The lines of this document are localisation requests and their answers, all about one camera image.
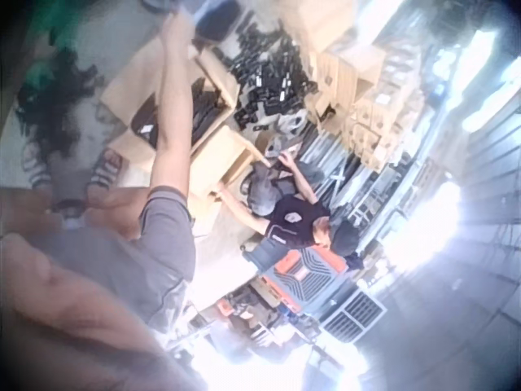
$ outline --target gray t-shirt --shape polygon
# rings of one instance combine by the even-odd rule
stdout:
[[[150,195],[142,236],[83,227],[29,240],[63,268],[95,281],[118,297],[151,329],[168,334],[195,272],[195,244],[186,198],[168,187]]]

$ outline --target green object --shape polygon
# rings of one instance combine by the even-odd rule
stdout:
[[[77,27],[81,12],[89,0],[39,0],[34,6],[33,18],[28,29],[28,39],[35,42],[42,35],[49,35],[52,46],[58,51],[75,50]],[[51,59],[34,62],[25,75],[25,83],[38,90],[52,80]]]
[[[34,7],[33,20],[29,27],[30,37],[36,39],[50,33],[58,49],[73,48],[77,26],[81,19],[81,0],[39,0]]]

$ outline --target ventilation grille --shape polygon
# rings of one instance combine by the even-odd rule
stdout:
[[[344,311],[367,328],[383,312],[383,308],[364,292],[360,292],[353,301],[346,305]]]
[[[274,274],[300,301],[311,301],[334,277],[308,251],[301,253],[300,260],[286,274],[276,270]]]
[[[364,332],[363,328],[358,326],[343,312],[337,314],[333,320],[324,327],[324,330],[345,344],[355,340]]]
[[[358,289],[349,297],[347,304],[341,305],[322,327],[337,340],[354,342],[385,314],[387,310],[368,294]]]

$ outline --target black t-shirt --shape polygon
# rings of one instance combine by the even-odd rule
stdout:
[[[286,195],[275,205],[265,236],[288,248],[313,246],[313,222],[329,215],[329,210],[320,202],[310,204],[293,195]]]

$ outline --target bright light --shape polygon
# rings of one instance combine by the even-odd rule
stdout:
[[[521,59],[519,57],[503,72],[501,79],[505,84],[483,102],[479,111],[463,121],[464,130],[469,133],[480,130],[518,93],[521,88]]]
[[[501,75],[501,82],[512,81],[521,76],[521,57],[518,57]]]
[[[487,63],[492,53],[495,32],[476,31],[470,45],[463,51],[454,75],[453,91],[461,94]]]
[[[458,226],[459,187],[446,182],[435,196],[418,207],[393,240],[385,241],[385,253],[399,270],[412,270],[438,253]]]
[[[255,356],[244,364],[234,365],[201,339],[195,346],[192,366],[208,383],[208,391],[301,391],[311,349],[310,345],[303,345],[293,350],[282,364]]]
[[[364,279],[359,279],[357,281],[357,286],[359,288],[362,288],[362,289],[367,289],[368,288],[367,282]]]

